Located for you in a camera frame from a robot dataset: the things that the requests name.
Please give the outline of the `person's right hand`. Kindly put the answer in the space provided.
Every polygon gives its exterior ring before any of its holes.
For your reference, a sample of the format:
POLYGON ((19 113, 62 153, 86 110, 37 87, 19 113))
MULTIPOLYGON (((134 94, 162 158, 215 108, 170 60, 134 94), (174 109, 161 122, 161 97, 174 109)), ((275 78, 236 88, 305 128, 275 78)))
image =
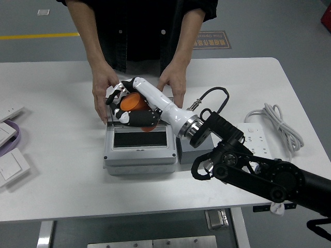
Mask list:
POLYGON ((105 98, 107 89, 115 87, 119 79, 112 67, 106 62, 97 62, 91 66, 93 75, 92 94, 94 97, 94 107, 101 121, 106 124, 108 116, 106 112, 105 98))

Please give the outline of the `person's left hand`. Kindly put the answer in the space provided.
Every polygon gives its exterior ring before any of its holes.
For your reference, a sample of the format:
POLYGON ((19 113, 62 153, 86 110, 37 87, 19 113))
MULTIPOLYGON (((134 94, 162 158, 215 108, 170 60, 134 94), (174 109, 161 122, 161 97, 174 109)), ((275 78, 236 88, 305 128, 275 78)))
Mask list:
POLYGON ((172 61, 162 72, 157 88, 163 91, 169 85, 173 94, 173 102, 182 108, 186 93, 186 70, 187 65, 178 61, 172 61))

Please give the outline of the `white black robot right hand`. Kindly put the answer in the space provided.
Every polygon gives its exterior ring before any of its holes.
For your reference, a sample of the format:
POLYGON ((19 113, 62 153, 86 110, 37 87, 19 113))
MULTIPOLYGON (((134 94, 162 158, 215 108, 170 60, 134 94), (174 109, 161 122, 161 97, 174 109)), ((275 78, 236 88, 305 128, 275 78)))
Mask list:
POLYGON ((190 110, 174 104, 146 79, 134 77, 117 84, 106 100, 111 113, 128 127, 149 128, 159 120, 168 123, 177 137, 192 138, 202 125, 200 118, 190 110), (137 93, 138 101, 147 104, 148 110, 125 110, 124 100, 137 93))

